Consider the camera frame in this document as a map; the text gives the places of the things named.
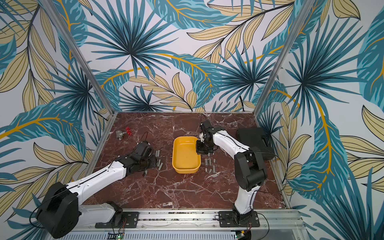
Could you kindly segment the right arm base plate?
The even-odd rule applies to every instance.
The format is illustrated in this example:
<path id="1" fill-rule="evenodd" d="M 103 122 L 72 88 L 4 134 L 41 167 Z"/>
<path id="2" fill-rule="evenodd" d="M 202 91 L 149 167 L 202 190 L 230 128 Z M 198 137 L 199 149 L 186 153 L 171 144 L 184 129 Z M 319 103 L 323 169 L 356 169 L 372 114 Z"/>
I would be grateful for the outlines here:
<path id="1" fill-rule="evenodd" d="M 221 228 L 258 228 L 260 221 L 257 212 L 251 210 L 246 214 L 239 214 L 236 210 L 219 211 L 218 220 Z"/>

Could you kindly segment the yellow plastic storage tray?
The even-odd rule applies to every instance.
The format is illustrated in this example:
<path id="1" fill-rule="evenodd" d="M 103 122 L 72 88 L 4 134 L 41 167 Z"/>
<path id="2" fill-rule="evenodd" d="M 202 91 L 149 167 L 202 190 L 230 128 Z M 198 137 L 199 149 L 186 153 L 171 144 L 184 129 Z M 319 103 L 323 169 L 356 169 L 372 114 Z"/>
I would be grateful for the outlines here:
<path id="1" fill-rule="evenodd" d="M 178 137 L 174 140 L 172 166 L 178 174 L 194 174 L 201 166 L 201 156 L 196 152 L 198 138 Z"/>

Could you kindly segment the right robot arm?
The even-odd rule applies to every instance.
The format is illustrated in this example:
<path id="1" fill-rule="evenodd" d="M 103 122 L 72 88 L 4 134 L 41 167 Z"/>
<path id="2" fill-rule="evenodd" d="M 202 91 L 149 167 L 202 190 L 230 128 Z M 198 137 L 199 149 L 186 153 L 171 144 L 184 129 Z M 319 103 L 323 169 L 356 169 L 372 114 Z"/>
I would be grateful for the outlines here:
<path id="1" fill-rule="evenodd" d="M 220 211 L 222 228 L 259 227 L 259 216 L 254 211 L 258 190 L 268 178 L 266 165 L 260 150 L 246 146 L 221 127 L 213 127 L 210 121 L 200 123 L 201 133 L 196 143 L 199 155 L 212 154 L 215 147 L 222 149 L 234 160 L 235 177 L 239 185 L 232 211 Z"/>

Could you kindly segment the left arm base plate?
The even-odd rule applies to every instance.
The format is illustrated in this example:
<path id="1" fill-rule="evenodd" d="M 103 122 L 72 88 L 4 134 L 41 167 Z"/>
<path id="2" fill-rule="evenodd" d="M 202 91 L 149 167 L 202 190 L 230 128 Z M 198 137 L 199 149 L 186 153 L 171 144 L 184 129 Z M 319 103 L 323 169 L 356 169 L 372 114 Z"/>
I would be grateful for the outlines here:
<path id="1" fill-rule="evenodd" d="M 135 229 L 139 220 L 139 212 L 121 212 L 115 214 L 107 223 L 96 223 L 96 229 Z"/>

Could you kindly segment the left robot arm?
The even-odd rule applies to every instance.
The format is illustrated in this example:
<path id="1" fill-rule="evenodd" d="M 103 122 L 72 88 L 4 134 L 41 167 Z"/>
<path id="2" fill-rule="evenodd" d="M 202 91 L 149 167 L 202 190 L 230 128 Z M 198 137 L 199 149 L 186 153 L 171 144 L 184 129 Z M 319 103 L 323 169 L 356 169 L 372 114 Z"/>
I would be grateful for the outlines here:
<path id="1" fill-rule="evenodd" d="M 101 224 L 120 227 L 124 223 L 123 209 L 117 204 L 109 201 L 84 205 L 84 202 L 114 182 L 153 169 L 156 165 L 153 147 L 147 141 L 140 142 L 127 155 L 117 157 L 87 177 L 68 184 L 53 184 L 35 210 L 36 219 L 55 239 L 64 237 L 78 226 Z"/>

